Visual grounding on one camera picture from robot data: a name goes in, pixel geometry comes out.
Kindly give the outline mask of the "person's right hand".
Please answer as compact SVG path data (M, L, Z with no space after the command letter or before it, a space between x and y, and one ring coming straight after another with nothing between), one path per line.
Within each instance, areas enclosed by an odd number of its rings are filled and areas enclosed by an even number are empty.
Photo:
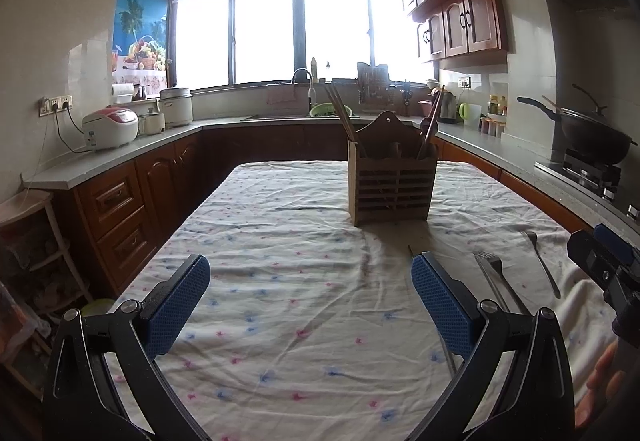
M585 428L589 425L591 417L597 408L598 397L604 397L605 401L611 401L616 395L620 385L626 376L625 371L613 372L612 366L617 353L618 341L608 345L600 359L594 365L587 380L587 392L575 407L575 428Z

